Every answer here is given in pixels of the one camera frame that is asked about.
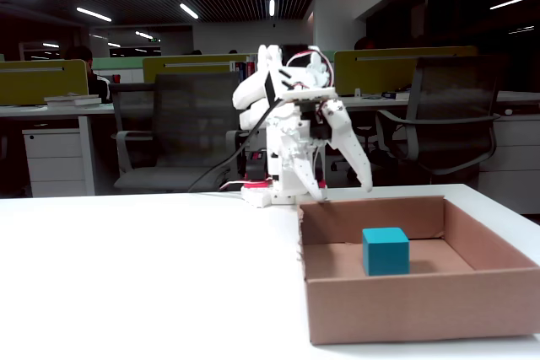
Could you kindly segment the white gripper with black motor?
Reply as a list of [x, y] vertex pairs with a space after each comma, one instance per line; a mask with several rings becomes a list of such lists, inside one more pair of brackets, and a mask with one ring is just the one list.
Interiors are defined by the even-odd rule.
[[[352, 121], [339, 99], [327, 101], [327, 118], [321, 112], [321, 101], [282, 103], [269, 116], [269, 153], [285, 154], [286, 146], [295, 150], [314, 151], [326, 141], [337, 149], [355, 172], [361, 189], [373, 188], [370, 161], [354, 133]], [[293, 171], [300, 182], [298, 196], [310, 196], [323, 201], [325, 194], [316, 180], [309, 153], [293, 158]]]

